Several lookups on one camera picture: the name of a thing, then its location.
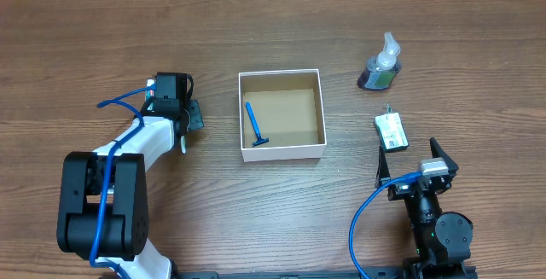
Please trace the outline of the teal white toothpaste tube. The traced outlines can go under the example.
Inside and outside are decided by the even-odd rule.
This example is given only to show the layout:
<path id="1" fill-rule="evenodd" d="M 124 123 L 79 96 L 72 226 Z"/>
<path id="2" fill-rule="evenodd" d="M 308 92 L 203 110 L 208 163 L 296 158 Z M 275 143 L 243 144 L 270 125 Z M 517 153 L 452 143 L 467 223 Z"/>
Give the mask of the teal white toothpaste tube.
<path id="1" fill-rule="evenodd" d="M 145 100 L 148 100 L 149 98 L 154 96 L 155 91 L 155 80 L 154 79 L 148 79 L 147 80 L 147 87 L 148 90 L 145 91 Z"/>

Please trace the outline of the green white toothbrush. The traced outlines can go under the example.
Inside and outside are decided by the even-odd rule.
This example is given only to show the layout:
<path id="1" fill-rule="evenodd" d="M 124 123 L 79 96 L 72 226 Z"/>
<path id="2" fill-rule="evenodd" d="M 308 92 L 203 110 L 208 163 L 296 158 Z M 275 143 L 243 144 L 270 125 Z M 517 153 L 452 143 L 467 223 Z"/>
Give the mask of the green white toothbrush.
<path id="1" fill-rule="evenodd" d="M 182 154 L 186 154 L 187 153 L 187 147 L 186 147 L 186 137 L 185 136 L 180 137 L 180 147 L 181 147 Z"/>

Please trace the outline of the purple soap pump bottle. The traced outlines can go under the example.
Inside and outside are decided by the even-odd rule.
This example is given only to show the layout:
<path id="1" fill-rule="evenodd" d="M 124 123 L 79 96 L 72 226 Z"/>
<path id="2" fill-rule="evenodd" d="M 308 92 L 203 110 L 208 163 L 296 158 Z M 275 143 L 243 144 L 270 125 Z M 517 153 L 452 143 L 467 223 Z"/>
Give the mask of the purple soap pump bottle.
<path id="1" fill-rule="evenodd" d="M 398 59 L 400 53 L 401 46 L 390 32 L 386 32 L 382 51 L 368 58 L 357 86 L 363 90 L 387 90 L 402 68 Z"/>

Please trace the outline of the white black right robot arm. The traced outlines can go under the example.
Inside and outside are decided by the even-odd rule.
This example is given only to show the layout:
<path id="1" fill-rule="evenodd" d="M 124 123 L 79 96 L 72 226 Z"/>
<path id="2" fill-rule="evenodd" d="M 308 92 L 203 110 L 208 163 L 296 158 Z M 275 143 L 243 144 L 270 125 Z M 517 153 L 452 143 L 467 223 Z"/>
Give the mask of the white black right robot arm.
<path id="1" fill-rule="evenodd" d="M 430 139 L 432 157 L 421 161 L 414 182 L 402 181 L 387 188 L 390 201 L 404 201 L 413 232 L 415 257 L 400 266 L 372 267 L 373 278 L 461 278 L 478 276 L 476 268 L 464 262 L 471 257 L 473 223 L 458 212 L 444 212 L 438 195 L 452 187 L 457 163 Z"/>

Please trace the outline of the white green soap bar packet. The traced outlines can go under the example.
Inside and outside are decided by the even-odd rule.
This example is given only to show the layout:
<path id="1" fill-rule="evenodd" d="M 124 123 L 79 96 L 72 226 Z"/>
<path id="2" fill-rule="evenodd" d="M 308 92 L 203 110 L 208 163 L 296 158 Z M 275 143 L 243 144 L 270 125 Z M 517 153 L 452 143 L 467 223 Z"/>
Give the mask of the white green soap bar packet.
<path id="1" fill-rule="evenodd" d="M 410 145 L 399 113 L 389 104 L 383 114 L 375 116 L 374 124 L 385 153 L 405 150 Z"/>

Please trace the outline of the blue disposable razor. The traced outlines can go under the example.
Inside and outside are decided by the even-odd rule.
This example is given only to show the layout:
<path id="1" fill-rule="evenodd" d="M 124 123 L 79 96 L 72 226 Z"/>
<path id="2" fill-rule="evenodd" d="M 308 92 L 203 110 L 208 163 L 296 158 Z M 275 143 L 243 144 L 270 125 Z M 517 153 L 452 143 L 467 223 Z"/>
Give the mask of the blue disposable razor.
<path id="1" fill-rule="evenodd" d="M 255 115 L 253 113 L 253 109 L 252 109 L 252 105 L 250 102 L 246 102 L 245 103 L 245 107 L 246 107 L 246 110 L 247 110 L 247 114 L 249 116 L 249 119 L 251 121 L 251 125 L 253 127 L 253 131 L 254 131 L 254 134 L 256 136 L 256 141 L 252 143 L 253 147 L 257 147 L 259 145 L 262 145 L 262 144 L 265 144 L 265 143 L 268 143 L 270 141 L 269 138 L 263 138 L 262 135 L 261 135 L 261 131 L 259 129 L 259 126 L 258 126 L 258 123 L 257 123 L 257 120 L 255 118 Z"/>

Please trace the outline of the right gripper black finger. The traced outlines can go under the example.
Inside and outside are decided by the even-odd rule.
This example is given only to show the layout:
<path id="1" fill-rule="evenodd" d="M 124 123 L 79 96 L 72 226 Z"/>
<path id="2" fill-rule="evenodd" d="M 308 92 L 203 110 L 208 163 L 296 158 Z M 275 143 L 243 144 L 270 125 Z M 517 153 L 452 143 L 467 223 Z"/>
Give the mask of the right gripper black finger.
<path id="1" fill-rule="evenodd" d="M 447 165 L 449 176 L 455 177 L 459 170 L 458 164 L 440 147 L 434 137 L 429 139 L 429 143 L 433 158 L 442 158 Z"/>
<path id="2" fill-rule="evenodd" d="M 379 162 L 376 172 L 376 181 L 375 186 L 381 187 L 385 183 L 391 180 L 391 175 L 388 169 L 388 164 L 386 162 L 385 149 L 382 146 L 379 146 Z"/>

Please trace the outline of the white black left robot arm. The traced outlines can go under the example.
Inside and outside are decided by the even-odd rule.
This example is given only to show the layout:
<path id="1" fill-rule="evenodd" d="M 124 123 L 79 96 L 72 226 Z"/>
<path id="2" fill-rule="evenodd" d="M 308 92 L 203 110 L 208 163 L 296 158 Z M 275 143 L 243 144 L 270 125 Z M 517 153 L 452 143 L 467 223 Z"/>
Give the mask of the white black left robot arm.
<path id="1" fill-rule="evenodd" d="M 157 73 L 140 108 L 117 96 L 98 103 L 127 108 L 130 127 L 92 152 L 71 152 L 62 167 L 56 228 L 60 250 L 119 278 L 180 278 L 176 263 L 149 239 L 146 173 L 163 154 L 187 151 L 186 138 L 203 128 L 195 83 L 187 73 Z"/>

